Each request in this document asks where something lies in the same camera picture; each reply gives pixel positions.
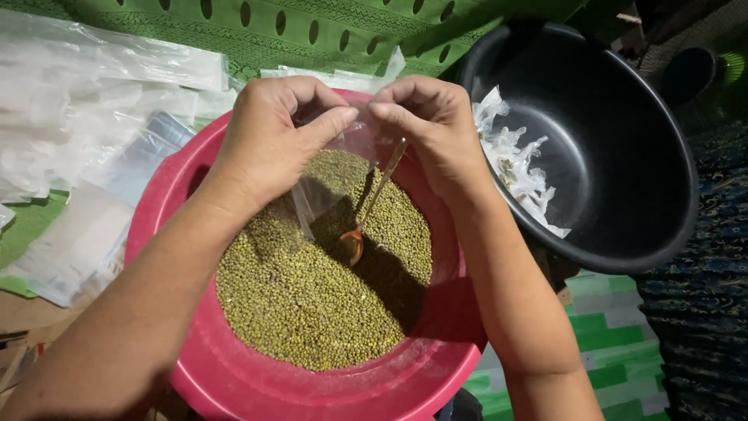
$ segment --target red plastic bowl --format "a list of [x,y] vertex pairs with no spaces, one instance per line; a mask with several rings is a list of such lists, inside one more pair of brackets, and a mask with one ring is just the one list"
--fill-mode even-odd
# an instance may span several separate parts
[[[135,210],[125,262],[199,185],[223,141],[230,113],[168,157]],[[486,337],[453,221],[406,155],[393,174],[432,230],[433,274],[413,333],[360,366],[310,372],[273,360],[234,336],[211,280],[171,376],[179,394],[208,420],[430,420],[465,382]]]

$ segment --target gold spoon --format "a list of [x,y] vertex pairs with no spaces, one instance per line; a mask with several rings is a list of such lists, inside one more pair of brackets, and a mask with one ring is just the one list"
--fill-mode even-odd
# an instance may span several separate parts
[[395,147],[395,151],[392,153],[390,162],[387,163],[387,168],[384,169],[384,173],[381,175],[379,185],[376,187],[374,196],[372,196],[372,200],[369,202],[369,206],[367,207],[367,211],[364,213],[364,217],[361,218],[361,222],[355,230],[348,231],[340,236],[340,241],[343,242],[343,246],[348,252],[347,255],[351,256],[351,260],[348,263],[348,266],[350,267],[353,267],[354,264],[358,263],[361,254],[364,252],[364,240],[361,239],[361,230],[364,229],[364,223],[371,214],[376,199],[379,198],[379,193],[381,193],[382,189],[384,189],[384,185],[390,180],[392,172],[395,171],[395,167],[397,166],[397,163],[400,162],[400,158],[402,158],[402,154],[405,152],[405,148],[407,147],[408,142],[405,139],[400,139],[400,143]]

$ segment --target black plastic basin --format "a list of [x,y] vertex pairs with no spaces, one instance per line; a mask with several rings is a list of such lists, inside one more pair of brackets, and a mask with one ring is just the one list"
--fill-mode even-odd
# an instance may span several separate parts
[[527,127],[519,147],[550,138],[531,168],[557,189],[546,217],[571,228],[565,239],[497,184],[519,223],[557,255],[634,274],[683,248],[698,206],[693,157],[670,110],[623,58],[564,25],[515,22],[473,45],[458,83],[473,102],[499,85],[510,111],[494,124]]

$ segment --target dark blue patterned cloth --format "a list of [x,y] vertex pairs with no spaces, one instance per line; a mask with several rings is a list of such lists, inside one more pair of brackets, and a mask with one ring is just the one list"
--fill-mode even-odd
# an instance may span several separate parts
[[699,218],[683,252],[637,276],[676,420],[748,420],[748,125],[690,139]]

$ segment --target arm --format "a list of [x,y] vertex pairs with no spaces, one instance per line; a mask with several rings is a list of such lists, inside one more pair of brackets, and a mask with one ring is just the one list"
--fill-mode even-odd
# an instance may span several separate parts
[[[331,108],[295,129],[315,100]],[[0,420],[138,420],[165,385],[218,261],[357,115],[314,78],[254,81],[239,95],[206,179],[39,360]]]
[[376,99],[372,114],[413,141],[432,189],[453,214],[516,419],[602,420],[568,318],[485,164],[467,92],[409,76]]

